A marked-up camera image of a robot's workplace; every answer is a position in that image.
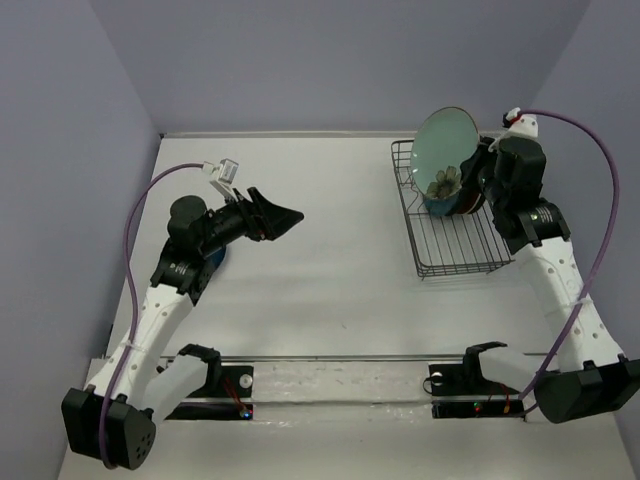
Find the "green plate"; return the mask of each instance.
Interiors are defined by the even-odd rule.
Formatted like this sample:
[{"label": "green plate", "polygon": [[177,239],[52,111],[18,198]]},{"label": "green plate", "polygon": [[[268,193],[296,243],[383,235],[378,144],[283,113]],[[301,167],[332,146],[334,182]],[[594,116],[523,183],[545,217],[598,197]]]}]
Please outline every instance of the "green plate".
[{"label": "green plate", "polygon": [[420,127],[411,149],[411,175],[425,200],[451,203],[461,188],[460,164],[478,147],[478,128],[458,107],[433,113]]}]

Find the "gray backdrop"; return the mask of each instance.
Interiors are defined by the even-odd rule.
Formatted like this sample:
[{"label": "gray backdrop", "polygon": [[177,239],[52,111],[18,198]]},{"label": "gray backdrop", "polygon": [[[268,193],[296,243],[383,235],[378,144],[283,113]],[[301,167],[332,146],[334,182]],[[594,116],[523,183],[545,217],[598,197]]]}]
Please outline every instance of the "gray backdrop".
[{"label": "gray backdrop", "polygon": [[[59,401],[107,340],[123,278],[122,222],[149,178],[158,131],[415,129],[448,104],[482,126],[513,105],[574,114],[620,162],[619,228],[594,297],[623,347],[640,355],[634,0],[91,5],[99,21],[88,0],[0,4],[8,478],[57,475]],[[542,129],[545,193],[566,212],[586,266],[608,211],[604,162],[580,134],[551,121]],[[636,471],[638,410],[636,400],[619,416]]]}]

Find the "robotic arm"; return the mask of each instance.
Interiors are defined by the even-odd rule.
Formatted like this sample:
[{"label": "robotic arm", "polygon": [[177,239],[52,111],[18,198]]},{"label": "robotic arm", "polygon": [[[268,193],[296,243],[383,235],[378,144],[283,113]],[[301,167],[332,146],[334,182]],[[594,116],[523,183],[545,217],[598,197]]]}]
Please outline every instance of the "robotic arm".
[{"label": "robotic arm", "polygon": [[[475,155],[461,165],[463,200],[478,206],[489,202],[497,232],[559,337],[583,280],[560,209],[540,198],[546,157],[536,142],[536,117],[515,109],[503,120],[508,130],[496,140],[483,138]],[[483,380],[502,383],[521,392],[521,398],[533,390],[553,423],[622,407],[640,388],[640,360],[626,358],[589,295],[579,303],[576,321],[557,350],[559,371],[542,371],[538,361],[492,342],[467,349],[466,381],[471,386]]]},{"label": "robotic arm", "polygon": [[[131,470],[148,456],[156,424],[195,390],[218,383],[221,360],[214,349],[187,345],[157,376],[156,367],[169,339],[207,287],[216,268],[214,254],[243,236],[255,242],[276,240],[304,218],[300,212],[269,202],[256,188],[248,190],[251,200],[231,189],[237,168],[228,159],[219,166],[203,166],[213,186],[225,197],[224,207],[207,209],[196,196],[182,197],[171,206],[169,239],[151,276],[135,340],[129,343],[127,332],[87,387],[70,389],[62,402],[72,451],[101,458],[100,411],[116,373],[118,380],[107,398],[104,434],[109,463]],[[126,361],[116,371],[127,347]]]}]

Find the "dish rack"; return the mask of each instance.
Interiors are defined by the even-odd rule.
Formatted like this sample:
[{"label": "dish rack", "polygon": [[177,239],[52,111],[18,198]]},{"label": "dish rack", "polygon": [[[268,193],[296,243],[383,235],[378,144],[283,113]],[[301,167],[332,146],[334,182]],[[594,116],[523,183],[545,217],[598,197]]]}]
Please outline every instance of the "dish rack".
[{"label": "dish rack", "polygon": [[393,142],[391,158],[418,276],[489,273],[511,263],[486,203],[472,215],[429,215],[411,176],[412,145],[413,140]]}]

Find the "white tabletop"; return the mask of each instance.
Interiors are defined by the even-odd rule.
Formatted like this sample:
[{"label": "white tabletop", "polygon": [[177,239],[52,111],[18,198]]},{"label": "white tabletop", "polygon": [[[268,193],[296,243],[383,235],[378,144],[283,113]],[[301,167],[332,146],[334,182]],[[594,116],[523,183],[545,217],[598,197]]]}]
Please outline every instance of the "white tabletop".
[{"label": "white tabletop", "polygon": [[134,472],[68,451],[59,480],[634,479],[613,415],[434,420],[425,372],[422,362],[258,363],[255,420],[164,422]]},{"label": "white tabletop", "polygon": [[[446,284],[416,276],[390,158],[396,139],[164,139],[154,174],[232,158],[240,163],[241,191],[256,186],[270,201],[305,214],[273,243],[234,242],[165,354],[187,343],[227,356],[459,354],[490,340],[546,351],[550,333],[516,272]],[[171,203],[193,194],[209,207],[223,205],[196,170],[152,190],[132,260],[140,290],[167,239]],[[130,313],[125,291],[109,353]]]}]

